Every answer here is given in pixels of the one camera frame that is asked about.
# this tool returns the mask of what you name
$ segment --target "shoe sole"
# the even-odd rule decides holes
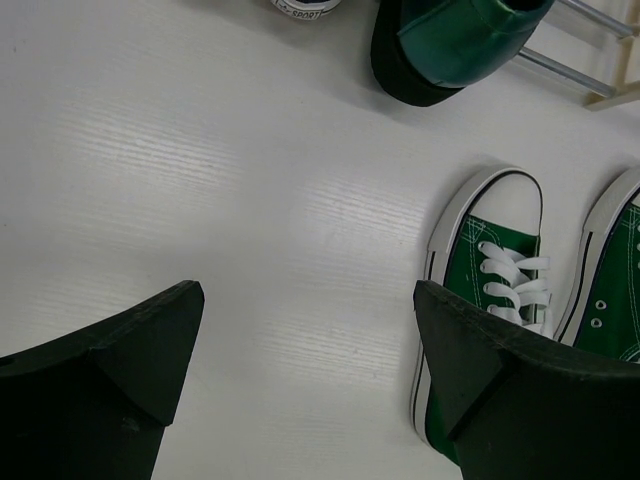
[[[438,87],[420,75],[402,51],[398,31],[402,0],[381,0],[371,41],[373,75],[389,95],[416,107],[430,107],[462,88]]]
[[[640,168],[620,175],[595,203],[582,230],[578,250],[578,268],[569,297],[569,304],[556,329],[555,338],[573,346],[580,333],[582,317],[589,301],[589,292],[600,267],[602,252],[618,217],[640,193]]]
[[[444,284],[449,258],[455,248],[456,238],[458,237],[460,227],[466,215],[471,211],[480,196],[491,187],[493,183],[506,175],[512,174],[525,175],[535,181],[533,177],[518,167],[500,165],[483,169],[471,177],[471,179],[458,190],[442,213],[433,231],[431,240],[429,240],[427,261],[423,275],[425,280],[432,280],[440,285]],[[427,445],[434,448],[427,437],[425,428],[430,390],[431,374],[429,373],[429,368],[424,356],[422,342],[420,342],[416,373],[411,391],[410,415],[418,436]]]

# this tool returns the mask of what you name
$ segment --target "white wooden surface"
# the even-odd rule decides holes
[[[458,479],[408,420],[411,294],[452,189],[497,161],[538,177],[561,310],[590,202],[638,163],[638,107],[589,113],[516,64],[431,109],[386,97],[375,12],[0,4],[0,355],[200,280],[155,479]]]

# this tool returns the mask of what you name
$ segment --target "canvas sneaker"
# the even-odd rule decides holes
[[[424,278],[551,338],[549,290],[546,279],[538,276],[549,267],[549,259],[538,256],[541,217],[542,194],[531,176],[512,166],[483,169],[458,191],[438,221]],[[436,393],[420,344],[411,395],[413,423],[423,441],[457,463]]]
[[[640,363],[640,168],[618,177],[585,222],[559,341]]]

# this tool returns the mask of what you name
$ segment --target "metal bar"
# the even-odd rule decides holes
[[[630,25],[616,20],[580,0],[558,0],[558,2],[564,3],[567,7],[583,15],[585,18],[612,31],[618,38],[633,37],[635,35],[633,27]]]
[[[617,90],[615,87],[607,85],[606,83],[602,83],[595,78],[585,75],[584,73],[574,70],[573,68],[567,67],[560,62],[556,62],[555,60],[549,57],[545,57],[544,55],[538,52],[534,52],[533,50],[530,50],[526,47],[522,48],[518,55],[525,60],[529,60],[536,65],[540,65],[541,67],[552,71],[553,73],[572,80],[575,83],[587,88],[588,90],[603,96],[604,98],[611,98],[616,95]]]

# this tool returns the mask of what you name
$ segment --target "shoelace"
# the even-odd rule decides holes
[[[487,257],[480,264],[480,271],[496,274],[508,283],[508,285],[505,285],[498,282],[488,282],[483,287],[484,292],[492,297],[506,298],[513,304],[513,307],[491,305],[488,308],[489,313],[547,338],[552,338],[553,321],[551,310],[549,309],[551,295],[547,279],[535,278],[531,280],[523,273],[523,270],[548,270],[549,258],[527,258],[521,253],[508,248],[500,248],[491,242],[480,242],[478,250]],[[520,309],[529,305],[532,308],[541,307],[545,310],[543,312],[544,321],[525,325],[524,319],[520,316]]]

